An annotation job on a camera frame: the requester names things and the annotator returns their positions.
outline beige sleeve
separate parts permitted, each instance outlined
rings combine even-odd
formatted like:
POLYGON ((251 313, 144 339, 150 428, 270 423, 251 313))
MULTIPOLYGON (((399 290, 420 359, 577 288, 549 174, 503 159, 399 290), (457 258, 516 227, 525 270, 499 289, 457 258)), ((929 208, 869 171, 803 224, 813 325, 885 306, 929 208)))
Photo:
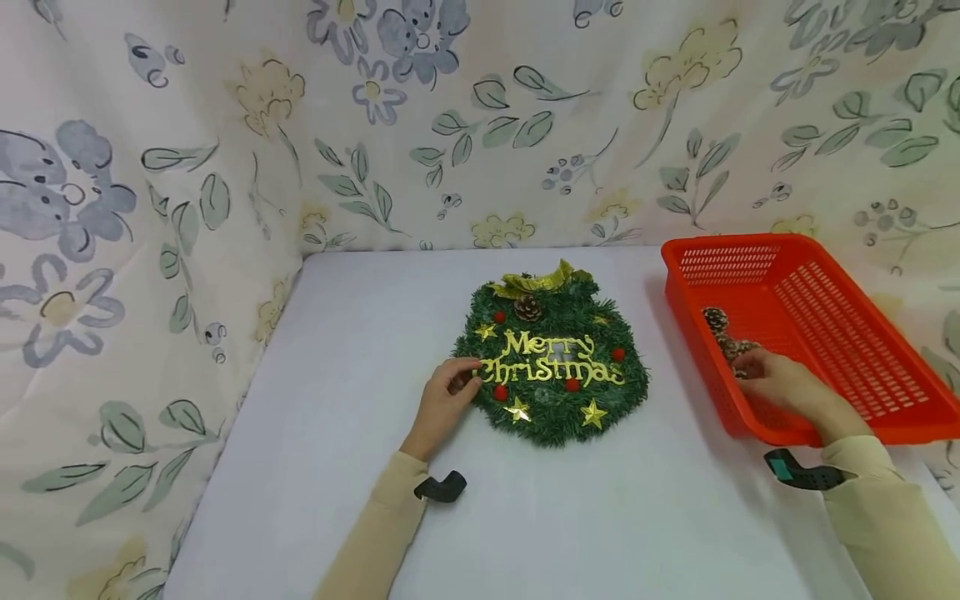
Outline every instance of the beige sleeve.
POLYGON ((824 448, 824 462, 853 475, 824 499, 874 600, 960 598, 960 563, 923 490, 900 477, 883 444, 846 438, 824 448))
POLYGON ((394 453, 313 600, 386 600, 423 518, 414 489, 426 478, 426 463, 394 453))

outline floral curtain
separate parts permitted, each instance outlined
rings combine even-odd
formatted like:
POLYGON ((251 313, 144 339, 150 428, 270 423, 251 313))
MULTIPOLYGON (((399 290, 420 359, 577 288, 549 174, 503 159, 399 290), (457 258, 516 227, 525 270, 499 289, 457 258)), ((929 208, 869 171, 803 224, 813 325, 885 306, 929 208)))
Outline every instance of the floral curtain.
MULTIPOLYGON (((958 0, 4 3, 0 585, 160 597, 306 253, 803 233, 960 390, 958 27, 958 0)), ((954 493, 952 444, 924 455, 954 493)))

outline human hand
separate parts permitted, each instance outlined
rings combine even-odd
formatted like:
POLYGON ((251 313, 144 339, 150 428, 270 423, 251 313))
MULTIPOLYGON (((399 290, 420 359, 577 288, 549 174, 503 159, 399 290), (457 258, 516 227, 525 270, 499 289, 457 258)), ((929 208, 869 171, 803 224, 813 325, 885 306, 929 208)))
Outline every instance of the human hand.
POLYGON ((400 447, 401 452, 430 462, 480 391, 483 380, 470 378, 470 372, 480 366, 477 358, 450 358, 433 371, 423 386, 417 418, 400 447))
POLYGON ((747 379, 737 379, 744 394, 761 396, 809 420, 824 445, 849 436, 873 434, 849 402, 801 363, 755 348, 734 359, 732 366, 747 374, 747 379))

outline red plastic basket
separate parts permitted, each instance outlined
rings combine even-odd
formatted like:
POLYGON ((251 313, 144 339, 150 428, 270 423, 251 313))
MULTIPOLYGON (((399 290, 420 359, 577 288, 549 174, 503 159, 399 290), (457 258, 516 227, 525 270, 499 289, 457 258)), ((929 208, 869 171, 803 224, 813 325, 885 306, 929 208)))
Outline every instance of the red plastic basket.
POLYGON ((727 432, 772 445, 821 445, 806 420, 744 397, 701 310, 731 336, 807 365, 885 444, 960 438, 960 403, 817 242, 793 234, 672 240, 666 296, 727 432))

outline gold ribbon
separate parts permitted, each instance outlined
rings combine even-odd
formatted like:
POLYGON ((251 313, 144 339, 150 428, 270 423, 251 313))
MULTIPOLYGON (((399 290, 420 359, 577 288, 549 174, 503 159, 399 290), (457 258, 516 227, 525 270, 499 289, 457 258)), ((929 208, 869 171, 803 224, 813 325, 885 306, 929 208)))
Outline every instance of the gold ribbon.
POLYGON ((504 285, 488 283, 487 287, 492 289, 493 293, 500 298, 518 300, 539 290, 552 291, 560 289, 573 278, 590 280, 593 279, 593 276, 581 269, 574 269, 570 266, 570 263, 561 259, 560 267, 550 275, 525 277, 508 273, 503 276, 504 285))

